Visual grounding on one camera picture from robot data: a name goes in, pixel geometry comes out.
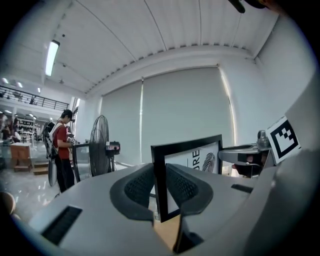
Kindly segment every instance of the roller blind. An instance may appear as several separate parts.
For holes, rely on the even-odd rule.
[[[230,104],[218,68],[181,70],[144,80],[142,162],[152,161],[151,145],[218,134],[224,147],[233,145]]]
[[[129,84],[102,98],[101,114],[109,125],[110,141],[121,145],[114,159],[121,163],[137,165],[140,160],[140,98],[141,81]]]

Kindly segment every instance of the white table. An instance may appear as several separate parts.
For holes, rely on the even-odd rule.
[[[26,134],[27,137],[29,138],[30,135],[31,135],[31,138],[32,138],[32,147],[34,147],[34,132],[30,132],[30,131],[20,131],[21,134]]]

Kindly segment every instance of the black hair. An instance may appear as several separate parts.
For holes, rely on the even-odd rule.
[[[72,116],[74,114],[72,113],[72,111],[70,109],[66,109],[63,111],[63,113],[61,114],[61,118],[65,118],[66,116],[68,116],[68,118],[72,119]]]

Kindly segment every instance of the fan grille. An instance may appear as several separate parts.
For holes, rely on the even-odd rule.
[[[109,158],[106,156],[106,143],[109,141],[109,128],[106,117],[100,115],[93,124],[90,142],[89,157],[91,175],[106,174],[109,168]]]

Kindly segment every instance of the man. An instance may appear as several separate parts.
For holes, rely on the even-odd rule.
[[[70,142],[67,142],[67,128],[65,125],[72,120],[73,113],[67,109],[63,111],[58,123],[60,125],[53,133],[53,145],[58,148],[58,155],[55,158],[56,165],[56,178],[60,188],[60,192],[63,193],[75,184],[74,172],[71,168],[69,160],[69,150],[72,147]]]

